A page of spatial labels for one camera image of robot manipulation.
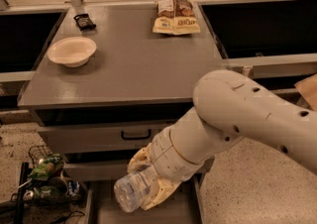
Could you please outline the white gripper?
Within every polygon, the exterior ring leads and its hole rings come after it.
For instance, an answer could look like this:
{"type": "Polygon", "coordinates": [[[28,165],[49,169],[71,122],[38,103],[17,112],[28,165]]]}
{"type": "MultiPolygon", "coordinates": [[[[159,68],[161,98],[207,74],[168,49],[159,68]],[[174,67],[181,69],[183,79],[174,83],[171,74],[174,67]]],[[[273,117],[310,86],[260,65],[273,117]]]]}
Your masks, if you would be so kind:
{"type": "Polygon", "coordinates": [[[180,182],[191,179],[196,173],[208,172],[213,166],[213,157],[199,162],[187,159],[173,142],[171,133],[171,126],[163,129],[128,163],[127,172],[153,164],[158,173],[159,178],[151,184],[150,193],[141,203],[144,210],[163,203],[178,189],[180,182]]]}

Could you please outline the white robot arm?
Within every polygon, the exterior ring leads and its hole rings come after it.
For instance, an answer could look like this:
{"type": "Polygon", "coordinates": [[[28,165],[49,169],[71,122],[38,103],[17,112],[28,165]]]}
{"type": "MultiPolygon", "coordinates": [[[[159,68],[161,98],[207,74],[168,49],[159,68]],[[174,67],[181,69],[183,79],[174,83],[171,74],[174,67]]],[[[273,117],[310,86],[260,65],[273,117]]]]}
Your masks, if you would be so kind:
{"type": "Polygon", "coordinates": [[[317,170],[317,113],[289,103],[232,70],[204,75],[193,107],[139,150],[128,165],[146,165],[153,177],[138,184],[138,206],[148,210],[169,198],[210,158],[249,138],[317,170]]]}

